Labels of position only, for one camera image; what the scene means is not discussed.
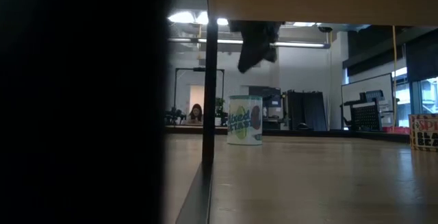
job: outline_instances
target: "cylindrical container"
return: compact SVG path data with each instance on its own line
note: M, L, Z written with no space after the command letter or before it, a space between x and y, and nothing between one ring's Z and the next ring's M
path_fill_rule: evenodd
M230 96L227 142L232 145L261 145L262 98Z

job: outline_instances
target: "long dark hair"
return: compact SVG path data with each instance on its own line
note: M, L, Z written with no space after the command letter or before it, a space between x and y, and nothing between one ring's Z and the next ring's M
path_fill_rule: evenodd
M197 117L193 114L193 109L195 108L199 110L199 115ZM201 121L203 117L203 109L201 108L201 105L199 104L193 105L192 111L190 111L189 115L190 115L190 119L198 119L198 121Z

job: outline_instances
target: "woman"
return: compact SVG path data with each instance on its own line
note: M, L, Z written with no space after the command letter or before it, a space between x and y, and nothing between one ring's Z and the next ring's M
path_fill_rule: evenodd
M202 125L203 123L203 109L201 105L195 104L192 107L192 111L189 113L187 124Z

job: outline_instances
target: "whiteboard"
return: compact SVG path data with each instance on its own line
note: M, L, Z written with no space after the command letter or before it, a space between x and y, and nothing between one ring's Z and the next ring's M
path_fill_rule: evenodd
M360 99L359 93L373 91L373 90L383 91L383 96L385 98L385 101L382 101L381 104L382 106L386 107L385 111L393 111L394 97L392 91L391 73L343 85L342 102L345 103L347 101L359 100ZM350 106L344 106L343 109L344 109L344 117L347 119L347 121L350 121L351 120ZM385 126L384 124L388 124L388 123L391 123L391 121L388 121L387 118L385 118L385 120L382 119L382 126Z

